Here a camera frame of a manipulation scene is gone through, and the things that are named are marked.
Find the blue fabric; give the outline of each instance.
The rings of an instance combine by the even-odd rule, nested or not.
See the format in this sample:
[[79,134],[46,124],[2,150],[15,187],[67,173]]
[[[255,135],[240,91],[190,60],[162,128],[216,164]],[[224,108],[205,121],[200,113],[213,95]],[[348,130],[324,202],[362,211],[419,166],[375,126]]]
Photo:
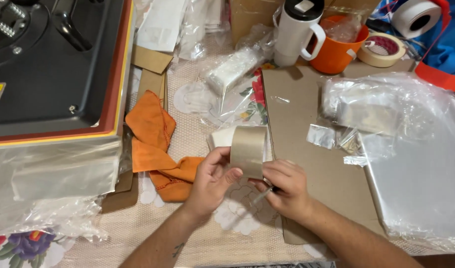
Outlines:
[[[387,0],[382,0],[378,5],[378,8],[384,6],[386,4],[386,1]],[[406,1],[407,0],[399,0],[396,3],[393,11],[398,9],[398,7],[400,7],[401,4],[405,3]],[[426,58],[424,59],[424,63],[438,70],[442,70],[446,73],[455,75],[455,0],[448,0],[448,2],[451,10],[451,21],[444,33],[439,38],[438,42],[427,54]],[[378,13],[379,15],[385,15],[387,12],[388,10],[386,8],[383,8]],[[436,40],[440,32],[441,20],[431,30],[415,38],[415,40],[422,42],[428,48],[433,44],[434,40]],[[421,56],[426,53],[426,50],[422,49],[420,46],[414,43],[412,43],[412,45],[418,50]]]

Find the packing tape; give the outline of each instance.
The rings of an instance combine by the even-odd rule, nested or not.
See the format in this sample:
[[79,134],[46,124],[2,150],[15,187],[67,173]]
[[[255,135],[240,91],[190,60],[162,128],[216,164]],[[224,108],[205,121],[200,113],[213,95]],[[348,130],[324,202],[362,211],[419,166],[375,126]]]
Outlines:
[[403,43],[385,33],[370,33],[357,51],[357,58],[374,67],[390,67],[406,53]]
[[428,0],[409,0],[393,14],[391,24],[405,38],[418,37],[439,21],[441,8]]
[[231,167],[240,168],[243,177],[262,180],[266,161],[267,127],[237,126],[231,144]]

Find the orange container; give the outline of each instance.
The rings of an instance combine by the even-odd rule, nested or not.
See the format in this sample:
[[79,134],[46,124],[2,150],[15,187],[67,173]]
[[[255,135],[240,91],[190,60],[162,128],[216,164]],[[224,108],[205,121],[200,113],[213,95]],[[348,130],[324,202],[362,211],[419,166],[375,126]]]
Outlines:
[[[344,17],[345,16],[332,16],[325,20],[337,22]],[[326,37],[317,57],[310,60],[310,65],[316,70],[324,73],[342,72],[353,59],[347,51],[351,49],[353,52],[357,53],[362,46],[362,43],[367,40],[368,34],[367,26],[363,25],[355,43],[342,43]]]

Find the white paper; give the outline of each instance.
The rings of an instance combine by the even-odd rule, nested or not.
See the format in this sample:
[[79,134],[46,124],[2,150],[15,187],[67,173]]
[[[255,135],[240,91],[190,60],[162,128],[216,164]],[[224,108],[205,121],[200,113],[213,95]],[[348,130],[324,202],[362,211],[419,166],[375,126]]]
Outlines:
[[183,20],[186,0],[154,0],[140,26],[136,45],[161,52],[173,52]]

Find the orange rag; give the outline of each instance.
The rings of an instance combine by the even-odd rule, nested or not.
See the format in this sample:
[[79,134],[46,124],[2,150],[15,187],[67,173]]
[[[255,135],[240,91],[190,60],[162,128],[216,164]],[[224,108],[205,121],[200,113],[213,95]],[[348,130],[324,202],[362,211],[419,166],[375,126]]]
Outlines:
[[125,118],[132,138],[133,172],[150,171],[150,177],[165,202],[185,201],[203,157],[184,157],[176,163],[166,153],[176,122],[151,91],[136,103]]

